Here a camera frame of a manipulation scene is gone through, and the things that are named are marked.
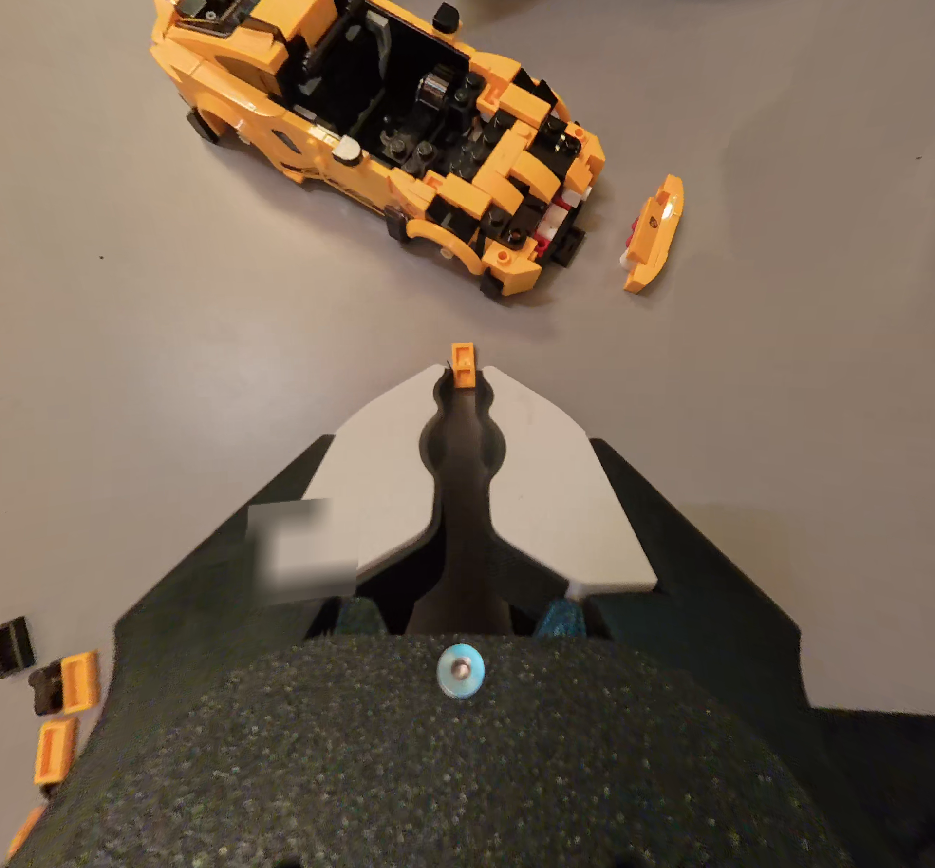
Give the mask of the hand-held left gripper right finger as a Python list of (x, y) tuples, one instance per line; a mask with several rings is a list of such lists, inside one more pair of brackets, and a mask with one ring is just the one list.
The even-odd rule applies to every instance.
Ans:
[(583, 427), (495, 366), (483, 378), (497, 594), (539, 620), (558, 600), (652, 593), (657, 574)]

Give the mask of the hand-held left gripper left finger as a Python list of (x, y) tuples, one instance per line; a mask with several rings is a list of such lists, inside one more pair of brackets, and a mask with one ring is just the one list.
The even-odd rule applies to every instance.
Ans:
[(438, 426), (433, 364), (370, 401), (334, 435), (305, 500), (322, 505), (312, 532), (318, 570), (337, 571), (337, 591), (373, 602), (402, 635), (416, 603), (441, 580), (447, 531), (430, 437)]

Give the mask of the orange lego bumper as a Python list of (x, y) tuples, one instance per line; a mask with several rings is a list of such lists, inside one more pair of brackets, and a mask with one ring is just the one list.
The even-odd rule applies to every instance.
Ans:
[(668, 261), (683, 210), (683, 180), (669, 174), (641, 207), (625, 242), (620, 257), (625, 271), (625, 292), (637, 294), (660, 275)]

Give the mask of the pile of orange black lego pieces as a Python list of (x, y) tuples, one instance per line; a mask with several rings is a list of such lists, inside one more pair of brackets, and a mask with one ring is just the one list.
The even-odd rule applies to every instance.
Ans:
[(2, 711), (2, 783), (11, 776), (31, 785), (30, 808), (13, 805), (23, 815), (19, 826), (2, 816), (2, 866), (9, 866), (75, 767), (82, 722), (101, 701), (98, 652), (36, 662), (2, 681), (19, 688), (12, 719)]

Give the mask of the black flat lego tile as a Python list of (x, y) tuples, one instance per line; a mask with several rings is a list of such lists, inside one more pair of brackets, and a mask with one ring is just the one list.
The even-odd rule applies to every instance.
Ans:
[(33, 668), (36, 656), (25, 616), (1, 623), (1, 678)]

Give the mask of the person's black fleece jacket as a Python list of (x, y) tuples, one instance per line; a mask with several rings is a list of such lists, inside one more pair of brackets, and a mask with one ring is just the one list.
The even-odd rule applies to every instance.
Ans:
[(934, 716), (812, 710), (829, 755), (902, 866), (934, 865)]

